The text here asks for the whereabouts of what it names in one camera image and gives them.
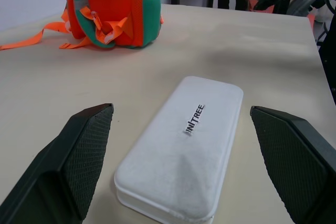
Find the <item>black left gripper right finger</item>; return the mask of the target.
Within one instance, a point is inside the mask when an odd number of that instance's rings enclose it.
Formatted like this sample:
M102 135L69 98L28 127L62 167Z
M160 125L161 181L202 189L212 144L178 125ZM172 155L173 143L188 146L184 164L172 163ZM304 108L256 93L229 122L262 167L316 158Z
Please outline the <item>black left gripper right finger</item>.
M295 224L336 224L336 149L305 119L252 106L260 150Z

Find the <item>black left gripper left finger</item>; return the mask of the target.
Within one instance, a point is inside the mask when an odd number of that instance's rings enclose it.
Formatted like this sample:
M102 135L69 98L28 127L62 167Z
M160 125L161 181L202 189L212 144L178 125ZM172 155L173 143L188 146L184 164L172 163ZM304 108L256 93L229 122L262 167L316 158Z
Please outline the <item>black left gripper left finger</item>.
M0 205L0 224L82 224L99 180L114 107L73 115Z

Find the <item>white fuzzy pencil case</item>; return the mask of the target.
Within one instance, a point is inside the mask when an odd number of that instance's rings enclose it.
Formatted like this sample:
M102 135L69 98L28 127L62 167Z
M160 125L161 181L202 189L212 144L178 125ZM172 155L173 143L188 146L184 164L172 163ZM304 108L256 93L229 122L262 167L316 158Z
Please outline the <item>white fuzzy pencil case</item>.
M212 224L243 95L184 78L118 166L119 202L163 224Z

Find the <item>orange and teal backpack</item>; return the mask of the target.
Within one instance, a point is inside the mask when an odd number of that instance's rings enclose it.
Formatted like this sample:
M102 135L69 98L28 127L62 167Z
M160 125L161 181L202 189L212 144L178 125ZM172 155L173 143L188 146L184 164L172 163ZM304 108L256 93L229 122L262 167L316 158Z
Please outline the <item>orange and teal backpack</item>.
M71 34L80 41L65 43L61 49L141 48L157 39L162 24L161 0L66 0L61 21L46 24L29 39L0 45L0 50L37 44L46 30Z

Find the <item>black metal stand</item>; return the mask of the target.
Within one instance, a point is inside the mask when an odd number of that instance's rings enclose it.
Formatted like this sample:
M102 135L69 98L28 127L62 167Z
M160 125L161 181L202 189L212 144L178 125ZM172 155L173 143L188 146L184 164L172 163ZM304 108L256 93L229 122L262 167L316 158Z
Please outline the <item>black metal stand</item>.
M336 92L336 14L319 49L325 75L332 92Z

